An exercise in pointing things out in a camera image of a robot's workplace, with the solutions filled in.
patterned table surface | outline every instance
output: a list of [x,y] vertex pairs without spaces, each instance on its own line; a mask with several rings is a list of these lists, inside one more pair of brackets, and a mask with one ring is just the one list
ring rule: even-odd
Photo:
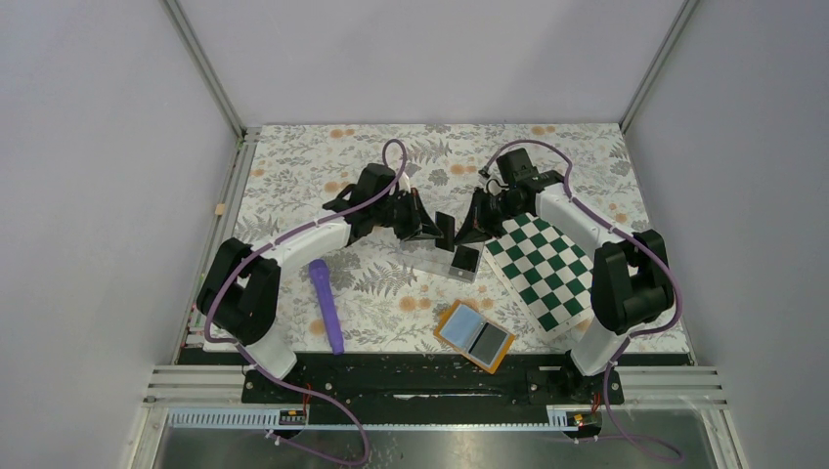
[[[558,146],[575,161],[575,191],[617,222],[648,226],[628,152],[615,124],[567,125],[270,125],[260,142],[241,202],[234,236],[247,241],[311,219],[347,184],[357,181],[391,138],[404,142],[407,173],[423,204],[463,220],[477,170],[500,145],[533,138]],[[541,170],[564,164],[541,148],[524,146]],[[389,164],[399,161],[396,147]],[[456,299],[475,305],[516,334],[512,353],[563,352],[581,338],[589,320],[552,337],[526,306],[516,302],[493,265],[481,262],[474,283],[448,280],[396,263],[391,230],[375,230],[354,245],[325,257],[347,352],[450,352],[432,331],[439,312]],[[663,314],[659,323],[668,319]],[[329,351],[317,296],[303,269],[284,276],[277,325],[297,351]],[[631,352],[687,352],[684,332],[635,339]]]

purple toy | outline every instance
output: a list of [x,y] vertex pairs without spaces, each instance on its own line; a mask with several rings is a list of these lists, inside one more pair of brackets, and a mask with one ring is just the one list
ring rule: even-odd
[[331,294],[331,280],[326,261],[317,259],[308,264],[308,276],[317,290],[320,300],[320,310],[323,312],[323,322],[326,325],[328,343],[335,355],[342,355],[345,348],[342,345],[342,330],[339,328],[339,318],[334,306],[334,295]]

green square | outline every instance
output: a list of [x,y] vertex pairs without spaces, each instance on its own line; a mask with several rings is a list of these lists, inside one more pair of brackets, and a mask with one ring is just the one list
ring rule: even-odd
[[576,261],[568,267],[570,267],[570,270],[573,271],[573,274],[576,274],[576,277],[588,271],[588,268],[582,264],[582,261]]
[[549,228],[549,223],[545,222],[541,218],[533,220],[533,225],[535,225],[540,231],[544,231]]
[[492,255],[501,254],[503,252],[503,246],[499,242],[491,242],[487,244],[487,249],[490,250]]
[[538,266],[545,260],[544,256],[539,251],[533,251],[527,254],[527,259],[532,262],[534,266]]
[[554,290],[564,284],[564,282],[561,281],[561,278],[559,278],[558,276],[550,276],[545,278],[545,283],[547,286],[549,286],[550,290]]
[[522,213],[521,215],[518,215],[517,217],[513,218],[513,220],[515,221],[515,223],[517,223],[521,227],[523,227],[524,225],[530,223],[530,217],[526,213]]
[[530,242],[536,247],[542,247],[546,244],[546,238],[541,233],[533,234],[530,236]]
[[524,233],[524,230],[515,230],[514,232],[510,233],[509,236],[512,239],[515,239],[515,244],[518,244],[519,242],[527,238],[527,234]]
[[539,271],[535,269],[530,269],[529,271],[524,273],[524,278],[530,282],[531,285],[538,283],[542,280],[542,275],[539,274]]
[[576,278],[575,280],[571,280],[567,283],[567,289],[573,292],[574,295],[578,295],[579,293],[585,291],[585,286]]
[[528,305],[535,303],[539,299],[539,294],[536,293],[536,290],[534,290],[532,286],[522,291],[520,295],[521,299],[524,300],[524,303]]
[[502,270],[503,274],[510,280],[521,275],[521,271],[519,271],[518,268],[515,267],[515,264],[508,264],[504,266]]
[[539,323],[542,325],[545,331],[550,331],[554,327],[558,325],[558,321],[550,313],[544,313],[539,318]]
[[521,248],[519,248],[518,246],[512,246],[509,249],[507,249],[506,255],[509,256],[509,258],[513,261],[517,261],[518,259],[524,257],[524,253],[521,252]]
[[564,260],[558,256],[552,256],[552,259],[549,260],[549,264],[552,266],[554,271],[560,271],[564,269],[567,264],[564,263]]
[[579,303],[579,300],[577,300],[576,298],[570,298],[569,300],[565,301],[564,308],[566,308],[567,311],[570,312],[570,315],[577,315],[584,309],[582,307],[582,304]]
[[570,247],[567,245],[566,242],[564,242],[564,239],[562,238],[554,239],[549,245],[552,246],[553,249],[555,249],[555,252],[562,252],[568,247]]
[[542,298],[542,301],[551,311],[561,306],[561,301],[559,301],[558,297],[552,293],[548,293],[544,298]]

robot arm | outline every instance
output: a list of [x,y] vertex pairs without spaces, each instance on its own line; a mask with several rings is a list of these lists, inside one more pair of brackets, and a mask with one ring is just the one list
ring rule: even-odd
[[[644,253],[602,227],[573,203],[564,190],[564,178],[560,174],[539,173],[526,150],[506,153],[498,158],[497,164],[506,182],[504,191],[493,194],[483,188],[475,190],[455,243],[480,242],[505,235],[502,222],[523,213],[538,216],[573,239],[593,261],[590,303],[597,320],[568,353],[565,368],[570,367],[574,382],[595,376],[604,370],[631,332],[654,321],[673,305],[671,284]],[[615,226],[609,219],[604,221],[608,226]],[[615,228],[635,237],[667,264],[665,243],[655,231],[633,234],[625,227]],[[635,273],[631,274],[629,268],[636,268]]]
[[[326,212],[316,220],[335,212],[343,213],[342,218],[297,231],[263,252],[241,271],[240,278],[245,285],[233,283],[221,299],[213,318],[216,324],[233,335],[260,366],[275,376],[284,377],[296,363],[296,356],[274,327],[280,276],[292,274],[314,259],[352,244],[369,235],[376,226],[392,228],[399,239],[405,240],[443,236],[423,208],[417,189],[408,188],[408,184],[404,184],[404,190],[397,188],[374,204],[354,210],[364,201],[388,191],[394,177],[394,171],[388,167],[369,164],[357,184],[347,186],[334,200],[323,205]],[[198,309],[206,314],[222,284],[241,260],[270,242],[265,239],[245,244],[233,237],[223,242],[196,299]]]

purple cable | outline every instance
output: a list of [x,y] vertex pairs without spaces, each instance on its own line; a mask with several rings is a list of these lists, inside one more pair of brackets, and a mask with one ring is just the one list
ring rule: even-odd
[[[237,345],[236,349],[249,362],[251,362],[253,364],[256,364],[256,360],[247,352],[247,350],[244,349],[243,346]],[[274,437],[274,439],[277,440],[278,443],[283,442],[283,443],[285,443],[287,445],[290,445],[294,448],[298,448],[298,449],[302,449],[303,451],[310,452],[311,454],[314,454],[315,456],[321,457],[322,459],[325,459],[327,461],[331,461],[331,462],[336,463],[336,464],[342,464],[344,466],[360,466],[360,465],[365,464],[366,461],[369,460],[369,435],[366,434],[366,429],[363,428],[363,424],[360,423],[360,420],[357,419],[357,416],[354,415],[354,413],[351,410],[349,410],[348,407],[341,404],[340,401],[338,401],[337,399],[332,398],[331,396],[327,396],[323,393],[318,393],[317,391],[312,391],[310,389],[300,388],[299,386],[294,386],[292,384],[288,384],[288,383],[282,381],[280,378],[278,378],[278,377],[274,376],[273,374],[271,374],[267,369],[256,366],[256,370],[259,371],[260,373],[262,373],[262,375],[265,376],[266,378],[273,381],[275,384],[278,384],[278,385],[280,385],[280,386],[282,386],[286,389],[289,389],[291,391],[295,391],[297,393],[304,393],[304,394],[307,394],[309,396],[314,396],[315,398],[320,398],[322,400],[328,401],[328,402],[336,405],[337,408],[342,410],[342,412],[345,413],[345,415],[348,418],[350,418],[351,421],[354,422],[355,425],[357,425],[357,430],[360,431],[360,438],[363,439],[363,448],[365,448],[365,450],[363,451],[363,457],[361,457],[360,459],[358,459],[356,461],[346,461],[345,459],[340,459],[338,457],[334,457],[334,456],[331,456],[329,454],[325,454],[322,451],[319,451],[319,450],[316,450],[316,449],[313,449],[313,448],[308,448],[305,445],[300,445],[299,443],[293,442],[289,439]]]
[[616,420],[616,417],[613,415],[613,410],[610,409],[610,400],[608,398],[608,396],[610,395],[610,393],[608,392],[608,384],[609,384],[609,381],[610,381],[610,371],[613,369],[613,366],[614,366],[613,363],[615,363],[616,360],[618,360],[619,357],[625,352],[625,349],[627,349],[628,345],[631,344],[631,339],[634,338],[634,337],[641,336],[641,335],[656,334],[656,333],[659,333],[659,332],[664,332],[664,331],[670,329],[671,327],[674,327],[676,325],[676,323],[679,322],[679,318],[681,318],[681,316],[682,316],[682,292],[679,289],[679,282],[676,280],[676,277],[674,276],[674,273],[671,272],[671,269],[669,269],[668,266],[662,261],[662,259],[660,259],[659,256],[654,254],[653,251],[651,251],[650,249],[645,247],[644,244],[639,242],[633,236],[619,230],[618,228],[613,227],[613,225],[611,225],[609,222],[604,220],[602,217],[600,217],[598,214],[593,212],[589,207],[584,205],[580,200],[578,200],[576,197],[573,196],[573,191],[570,188],[570,174],[573,172],[573,160],[570,159],[566,154],[561,152],[561,150],[557,149],[553,145],[548,144],[547,142],[542,142],[540,140],[533,140],[533,139],[521,139],[521,140],[515,140],[515,141],[512,141],[512,142],[509,142],[508,144],[500,147],[498,149],[498,151],[496,151],[495,154],[493,154],[493,156],[489,159],[489,161],[487,161],[487,164],[484,166],[484,170],[489,171],[489,168],[490,168],[490,166],[492,166],[492,163],[496,160],[496,158],[501,156],[501,153],[503,153],[503,151],[505,149],[508,149],[509,147],[512,147],[513,145],[520,145],[520,144],[539,145],[539,146],[544,147],[546,149],[549,149],[549,150],[553,151],[554,153],[558,154],[559,156],[561,156],[564,159],[564,161],[567,162],[567,171],[564,173],[564,193],[567,194],[567,196],[570,198],[570,200],[573,203],[575,203],[576,206],[579,207],[579,209],[581,209],[583,212],[585,212],[585,214],[587,214],[596,223],[598,223],[601,227],[603,227],[604,229],[612,232],[614,235],[618,235],[622,239],[624,239],[626,241],[629,241],[639,251],[643,252],[648,258],[650,258],[651,261],[653,261],[654,264],[656,264],[662,270],[662,272],[665,273],[665,276],[671,282],[671,288],[674,289],[674,296],[676,298],[675,299],[675,301],[676,301],[676,310],[674,312],[674,316],[671,318],[671,320],[668,321],[668,323],[666,323],[665,325],[663,325],[661,327],[655,327],[653,329],[647,329],[647,330],[640,330],[640,331],[637,331],[637,332],[632,332],[631,335],[627,339],[625,339],[625,342],[623,342],[622,345],[619,347],[619,350],[617,350],[616,353],[613,354],[613,357],[610,359],[610,362],[607,364],[607,367],[604,370],[604,381],[603,381],[604,392],[602,393],[602,396],[604,398],[604,406],[607,409],[607,416],[610,417],[610,421],[613,422],[613,424],[616,425],[616,428],[619,430],[619,433],[621,434],[621,435],[619,435],[619,437],[628,440],[628,442],[630,442],[631,445],[633,445],[638,450],[642,451],[643,453],[647,454],[648,456],[650,456],[654,459],[657,459],[657,460],[660,460],[660,461],[663,461],[663,462],[673,463],[673,464],[680,464],[682,461],[685,460],[685,455],[684,455],[684,453],[682,453],[681,450],[679,450],[677,447],[674,447],[670,443],[668,443],[664,440],[660,440],[658,438],[647,437],[648,439],[650,439],[649,441],[651,443],[655,443],[657,445],[668,448],[671,451],[675,452],[676,457],[666,457],[666,456],[657,454],[657,453],[653,452],[652,450],[642,446],[640,443],[638,443],[635,440],[636,435],[630,435],[628,432],[625,431],[624,428],[622,428],[621,425],[619,425],[619,422]]
[[291,391],[295,391],[297,393],[307,394],[309,396],[314,396],[314,397],[317,397],[317,398],[320,398],[320,399],[324,399],[324,400],[329,401],[332,404],[336,405],[337,407],[339,407],[340,410],[345,412],[345,414],[348,416],[348,418],[350,418],[357,425],[357,429],[360,431],[360,436],[363,438],[363,445],[364,445],[363,457],[358,461],[345,461],[345,460],[338,459],[338,458],[333,457],[333,456],[329,456],[329,455],[327,455],[325,453],[322,453],[320,451],[317,451],[315,449],[305,447],[303,445],[300,445],[299,443],[295,443],[295,442],[292,442],[290,440],[283,440],[283,441],[285,441],[287,444],[289,444],[289,445],[291,445],[295,448],[299,448],[299,449],[308,451],[308,452],[310,452],[312,454],[315,454],[315,455],[317,455],[317,456],[319,456],[323,459],[326,459],[328,461],[331,461],[331,462],[334,462],[334,463],[337,463],[337,464],[343,464],[343,465],[346,465],[346,466],[359,466],[361,464],[364,464],[367,460],[369,460],[369,437],[366,435],[366,430],[363,429],[363,425],[360,424],[360,422],[357,420],[357,417],[353,413],[351,413],[351,411],[349,411],[345,407],[345,405],[341,404],[340,402],[338,402],[334,398],[326,396],[325,394],[322,394],[322,393],[318,393],[317,391],[312,391],[310,389],[304,389],[304,388],[300,388],[300,387],[297,387],[297,386],[293,386],[292,384],[288,384],[288,383],[282,381],[281,379],[277,378],[276,376],[272,375],[271,373],[269,373],[264,368],[258,366],[257,363],[256,363],[256,360],[247,352],[247,350],[244,349],[244,347],[239,345],[239,343],[237,342],[236,339],[232,339],[232,338],[223,339],[223,338],[219,338],[219,337],[213,337],[212,335],[210,335],[210,325],[212,325],[212,323],[213,323],[213,317],[216,316],[216,310],[219,308],[219,304],[221,303],[222,298],[225,297],[225,293],[227,293],[227,291],[231,287],[231,285],[234,284],[234,282],[236,282],[236,279],[237,279],[237,277],[239,277],[239,274],[241,273],[241,271],[244,270],[244,268],[247,267],[248,264],[253,262],[253,259],[256,259],[257,257],[259,257],[260,255],[262,255],[262,253],[264,253],[268,249],[270,249],[274,246],[280,245],[286,239],[289,239],[292,236],[298,235],[298,234],[300,234],[300,233],[302,233],[302,232],[304,232],[304,231],[306,231],[310,228],[314,228],[318,224],[327,223],[327,222],[330,222],[331,220],[336,220],[337,218],[342,218],[342,217],[344,217],[344,216],[346,216],[350,213],[354,213],[358,210],[362,210],[362,209],[368,207],[369,205],[377,202],[378,200],[380,200],[381,197],[387,195],[390,191],[392,191],[395,188],[395,186],[397,185],[397,182],[400,181],[400,178],[403,176],[403,172],[406,170],[406,163],[408,161],[408,157],[407,157],[407,154],[406,154],[406,146],[403,145],[403,142],[401,142],[398,139],[391,139],[388,142],[386,142],[386,144],[383,146],[383,151],[382,151],[383,162],[386,162],[386,150],[388,149],[388,147],[391,144],[397,144],[398,146],[400,146],[400,150],[403,152],[403,155],[401,156],[400,169],[397,170],[397,174],[394,176],[394,179],[391,181],[391,183],[389,183],[389,185],[386,187],[385,190],[383,190],[381,192],[378,192],[375,196],[373,196],[369,200],[366,200],[365,202],[363,202],[363,203],[361,203],[361,204],[359,204],[355,207],[349,208],[348,210],[343,210],[342,212],[334,213],[334,214],[328,215],[326,217],[323,217],[320,220],[311,221],[311,222],[308,222],[304,225],[296,227],[293,230],[291,230],[291,231],[289,231],[285,234],[281,234],[279,237],[274,239],[273,242],[269,242],[269,243],[265,244],[264,246],[260,247],[259,249],[253,251],[249,256],[242,259],[242,261],[239,263],[239,265],[231,272],[231,274],[228,276],[228,278],[222,284],[222,287],[219,288],[219,292],[216,294],[216,298],[213,299],[213,303],[210,305],[210,310],[207,312],[207,317],[204,320],[204,340],[206,340],[207,342],[214,343],[214,344],[230,343],[230,344],[236,345],[237,350],[239,350],[240,354],[243,357],[245,357],[250,362],[250,364],[256,366],[256,369],[259,370],[260,373],[262,373],[265,377],[267,377],[268,379],[273,381],[275,384],[277,384],[279,386],[282,386],[284,388],[287,388]]

